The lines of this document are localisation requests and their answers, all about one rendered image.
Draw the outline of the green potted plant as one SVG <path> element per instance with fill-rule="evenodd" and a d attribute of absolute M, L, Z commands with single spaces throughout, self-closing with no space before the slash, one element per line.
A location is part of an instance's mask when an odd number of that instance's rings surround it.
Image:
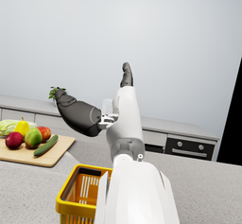
<path fill-rule="evenodd" d="M 57 86 L 57 87 L 55 87 L 55 86 L 50 87 L 50 92 L 49 92 L 48 98 L 53 100 L 53 103 L 54 103 L 55 107 L 57 107 L 55 92 L 58 91 L 58 90 L 63 90 L 63 91 L 65 91 L 67 93 L 65 88 L 61 88 L 59 86 Z"/>

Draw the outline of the black built-in oven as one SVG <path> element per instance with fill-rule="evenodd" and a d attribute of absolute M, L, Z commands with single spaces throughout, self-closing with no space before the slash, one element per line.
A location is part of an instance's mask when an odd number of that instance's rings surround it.
<path fill-rule="evenodd" d="M 215 147 L 216 141 L 169 134 L 164 153 L 211 161 Z"/>

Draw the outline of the yellow pear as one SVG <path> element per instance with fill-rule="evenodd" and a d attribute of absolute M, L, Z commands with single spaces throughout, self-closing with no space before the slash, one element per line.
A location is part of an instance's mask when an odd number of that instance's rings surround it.
<path fill-rule="evenodd" d="M 29 124 L 27 121 L 22 119 L 15 127 L 14 129 L 16 132 L 19 132 L 22 134 L 23 137 L 26 136 L 26 133 L 30 130 Z"/>

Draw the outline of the green cucumber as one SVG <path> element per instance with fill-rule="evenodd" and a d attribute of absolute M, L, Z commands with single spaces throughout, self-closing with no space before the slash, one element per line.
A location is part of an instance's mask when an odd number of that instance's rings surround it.
<path fill-rule="evenodd" d="M 48 142 L 46 142 L 43 146 L 38 147 L 34 151 L 34 156 L 39 157 L 42 156 L 45 152 L 47 152 L 53 145 L 55 145 L 59 140 L 59 136 L 55 134 Z"/>

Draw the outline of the yellow slatted basket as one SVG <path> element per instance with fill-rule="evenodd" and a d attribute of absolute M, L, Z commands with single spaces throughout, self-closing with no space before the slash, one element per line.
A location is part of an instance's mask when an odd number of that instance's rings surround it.
<path fill-rule="evenodd" d="M 111 168 L 77 164 L 56 197 L 60 224 L 95 224 L 95 208 L 100 178 Z"/>

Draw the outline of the dark red apple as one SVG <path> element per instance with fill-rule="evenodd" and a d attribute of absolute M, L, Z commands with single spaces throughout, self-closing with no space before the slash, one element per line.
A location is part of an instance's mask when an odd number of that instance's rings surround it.
<path fill-rule="evenodd" d="M 11 132 L 5 138 L 5 144 L 9 149 L 16 149 L 18 148 L 23 142 L 23 136 L 20 132 L 14 131 Z"/>

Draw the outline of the pale green cabbage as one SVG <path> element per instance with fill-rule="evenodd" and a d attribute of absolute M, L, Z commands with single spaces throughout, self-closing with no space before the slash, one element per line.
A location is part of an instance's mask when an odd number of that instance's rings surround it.
<path fill-rule="evenodd" d="M 19 123 L 20 121 L 18 120 L 2 120 L 0 121 L 0 135 L 1 136 L 8 136 L 11 132 L 14 132 L 16 125 Z M 37 125 L 33 122 L 27 122 L 29 124 L 29 127 L 32 128 L 36 128 Z"/>

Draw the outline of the green red mango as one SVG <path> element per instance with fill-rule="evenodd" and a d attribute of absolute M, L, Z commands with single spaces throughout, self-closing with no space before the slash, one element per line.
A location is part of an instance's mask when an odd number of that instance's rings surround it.
<path fill-rule="evenodd" d="M 25 143 L 27 148 L 36 148 L 42 140 L 42 134 L 37 128 L 32 128 L 26 133 Z"/>

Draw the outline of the grey kitchen cabinet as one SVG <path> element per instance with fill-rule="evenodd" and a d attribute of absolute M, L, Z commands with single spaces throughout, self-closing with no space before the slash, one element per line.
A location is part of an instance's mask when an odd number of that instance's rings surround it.
<path fill-rule="evenodd" d="M 87 137 L 72 130 L 64 123 L 58 108 L 52 102 L 0 95 L 0 120 L 18 120 L 21 117 L 38 126 L 49 127 L 53 133 L 75 137 L 78 141 L 107 143 L 104 130 L 96 137 Z M 205 129 L 180 122 L 142 117 L 142 128 L 147 148 L 154 149 L 158 146 L 162 152 L 169 134 L 218 141 L 217 137 Z"/>

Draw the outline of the wooden cutting board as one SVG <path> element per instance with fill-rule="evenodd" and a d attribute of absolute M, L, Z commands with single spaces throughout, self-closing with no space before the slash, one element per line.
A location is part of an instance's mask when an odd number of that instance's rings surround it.
<path fill-rule="evenodd" d="M 74 137 L 60 135 L 58 142 L 44 155 L 35 157 L 34 149 L 27 149 L 25 145 L 21 145 L 18 149 L 11 150 L 6 147 L 5 139 L 0 138 L 0 160 L 52 167 L 74 142 Z"/>

